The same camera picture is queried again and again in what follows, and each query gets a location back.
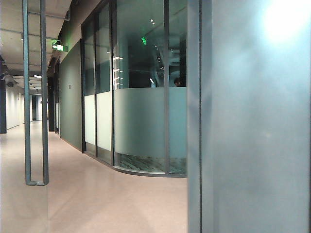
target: security camera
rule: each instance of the security camera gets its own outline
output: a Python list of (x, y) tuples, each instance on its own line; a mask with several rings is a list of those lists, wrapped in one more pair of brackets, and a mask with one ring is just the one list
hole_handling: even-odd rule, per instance
[(13, 86), (14, 86), (15, 81), (14, 81), (13, 76), (11, 76), (11, 75), (6, 75), (3, 79), (5, 80), (5, 84), (6, 84), (8, 87), (13, 87)]

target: glass partition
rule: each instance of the glass partition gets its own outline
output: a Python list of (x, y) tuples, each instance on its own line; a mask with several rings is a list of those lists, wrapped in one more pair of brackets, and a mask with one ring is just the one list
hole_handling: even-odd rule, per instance
[(187, 156), (187, 0), (170, 0), (169, 3), (170, 172), (185, 174)]
[(94, 83), (94, 22), (84, 27), (84, 120), (85, 151), (96, 155), (95, 139), (95, 83)]
[(97, 157), (111, 164), (111, 92), (109, 5), (96, 17), (96, 114)]
[(83, 25), (86, 152), (123, 170), (186, 174), (187, 1), (168, 3), (109, 1)]
[(122, 168), (165, 171), (163, 12), (163, 1), (117, 1), (114, 135)]

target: ceiling pipe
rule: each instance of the ceiling pipe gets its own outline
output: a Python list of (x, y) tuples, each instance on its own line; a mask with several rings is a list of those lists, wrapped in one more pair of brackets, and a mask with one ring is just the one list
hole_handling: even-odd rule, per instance
[[(23, 63), (10, 63), (10, 62), (3, 62), (4, 65), (24, 65)], [(33, 67), (40, 67), (41, 65), (31, 65), (29, 64), (29, 66), (33, 66)]]
[[(40, 15), (40, 13), (34, 12), (34, 11), (29, 11), (28, 14), (35, 15), (35, 16), (39, 16)], [(68, 11), (67, 17), (53, 16), (53, 15), (47, 15), (47, 14), (45, 14), (45, 16), (49, 17), (49, 18), (56, 18), (56, 19), (61, 19), (61, 20), (64, 20), (64, 21), (70, 21), (70, 9)]]
[[(1, 31), (3, 31), (3, 32), (9, 32), (9, 33), (17, 33), (17, 34), (23, 35), (22, 32), (10, 30), (10, 29), (5, 29), (5, 28), (1, 28)], [(35, 35), (35, 34), (28, 34), (28, 35), (40, 37), (40, 35)], [(56, 38), (52, 38), (52, 37), (48, 37), (48, 36), (46, 36), (45, 38), (46, 38), (47, 40), (55, 40), (55, 41), (61, 42), (61, 40), (56, 39)]]

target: exit sign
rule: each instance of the exit sign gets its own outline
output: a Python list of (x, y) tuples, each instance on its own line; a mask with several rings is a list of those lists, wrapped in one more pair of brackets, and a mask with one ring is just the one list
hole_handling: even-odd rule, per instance
[(61, 52), (68, 52), (68, 46), (64, 45), (57, 45), (57, 44), (52, 44), (53, 50), (61, 51)]

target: person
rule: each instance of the person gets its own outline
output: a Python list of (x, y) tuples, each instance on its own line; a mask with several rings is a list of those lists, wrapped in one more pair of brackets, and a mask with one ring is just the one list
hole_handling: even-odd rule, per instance
[(175, 84), (176, 87), (181, 87), (180, 78), (176, 78), (176, 79), (174, 80), (174, 84)]

